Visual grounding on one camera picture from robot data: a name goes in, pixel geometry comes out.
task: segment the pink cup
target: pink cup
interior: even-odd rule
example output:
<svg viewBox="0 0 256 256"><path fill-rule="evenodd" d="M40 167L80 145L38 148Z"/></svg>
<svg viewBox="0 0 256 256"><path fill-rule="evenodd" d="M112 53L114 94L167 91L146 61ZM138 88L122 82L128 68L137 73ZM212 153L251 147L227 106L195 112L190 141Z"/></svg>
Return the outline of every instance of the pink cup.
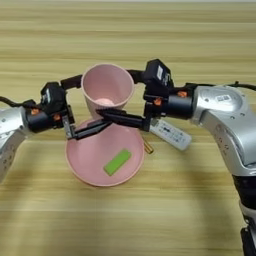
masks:
<svg viewBox="0 0 256 256"><path fill-rule="evenodd" d="M132 97L134 83L130 74L113 64L98 64L83 74L81 87L91 116L100 118L97 109L122 109Z"/></svg>

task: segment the white sticker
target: white sticker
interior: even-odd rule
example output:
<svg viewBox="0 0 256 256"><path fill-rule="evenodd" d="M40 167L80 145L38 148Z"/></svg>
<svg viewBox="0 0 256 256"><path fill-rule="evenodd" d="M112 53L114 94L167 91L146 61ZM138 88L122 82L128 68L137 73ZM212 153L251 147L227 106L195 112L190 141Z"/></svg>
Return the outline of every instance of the white sticker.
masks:
<svg viewBox="0 0 256 256"><path fill-rule="evenodd" d="M216 97L216 100L219 102L231 101L231 97L229 95L220 95Z"/></svg>
<svg viewBox="0 0 256 256"><path fill-rule="evenodd" d="M161 66L158 66L157 77L159 80L162 80L162 74L163 74L163 68Z"/></svg>

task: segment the green sponge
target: green sponge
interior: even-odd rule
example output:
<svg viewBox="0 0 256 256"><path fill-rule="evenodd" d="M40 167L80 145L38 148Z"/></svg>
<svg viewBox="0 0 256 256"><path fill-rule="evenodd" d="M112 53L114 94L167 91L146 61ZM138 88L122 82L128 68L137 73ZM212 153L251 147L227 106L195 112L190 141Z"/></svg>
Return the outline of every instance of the green sponge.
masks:
<svg viewBox="0 0 256 256"><path fill-rule="evenodd" d="M107 165L104 166L104 170L109 176L112 176L131 158L131 155L131 152L127 149L123 149Z"/></svg>

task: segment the orange accent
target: orange accent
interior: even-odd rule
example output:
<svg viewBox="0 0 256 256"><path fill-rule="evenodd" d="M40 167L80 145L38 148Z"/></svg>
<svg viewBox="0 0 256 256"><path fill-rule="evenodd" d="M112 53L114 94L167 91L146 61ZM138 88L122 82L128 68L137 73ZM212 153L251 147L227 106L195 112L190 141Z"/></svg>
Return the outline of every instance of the orange accent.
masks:
<svg viewBox="0 0 256 256"><path fill-rule="evenodd" d="M31 115L32 115L32 116L35 116L35 115L37 115L38 113L39 113L39 109L37 109L37 108L34 108L34 109L31 110Z"/></svg>
<svg viewBox="0 0 256 256"><path fill-rule="evenodd" d="M184 92L184 91L179 91L178 92L178 96L180 96L181 98L187 98L188 97L188 93Z"/></svg>
<svg viewBox="0 0 256 256"><path fill-rule="evenodd" d="M60 115L59 114L55 114L53 119L54 119L54 121L59 121L60 120Z"/></svg>
<svg viewBox="0 0 256 256"><path fill-rule="evenodd" d="M162 99L161 99L161 98L155 99L155 100L154 100L154 104L155 104L156 106L161 106L161 105L162 105Z"/></svg>

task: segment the wood grain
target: wood grain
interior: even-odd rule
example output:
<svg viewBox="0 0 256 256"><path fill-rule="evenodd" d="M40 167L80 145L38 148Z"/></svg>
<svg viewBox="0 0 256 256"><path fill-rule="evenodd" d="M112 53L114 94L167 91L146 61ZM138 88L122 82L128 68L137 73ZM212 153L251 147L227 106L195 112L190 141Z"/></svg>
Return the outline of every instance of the wood grain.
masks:
<svg viewBox="0 0 256 256"><path fill-rule="evenodd" d="M100 62L143 69L161 58L185 82L255 83L255 4L0 2L0 94L34 98L47 81ZM143 110L143 86L126 109ZM245 92L255 109L256 97ZM89 118L79 90L76 121ZM209 133L181 153L151 134L138 175L99 189L78 181L64 132L26 141L0 186L3 256L241 256L238 196Z"/></svg>

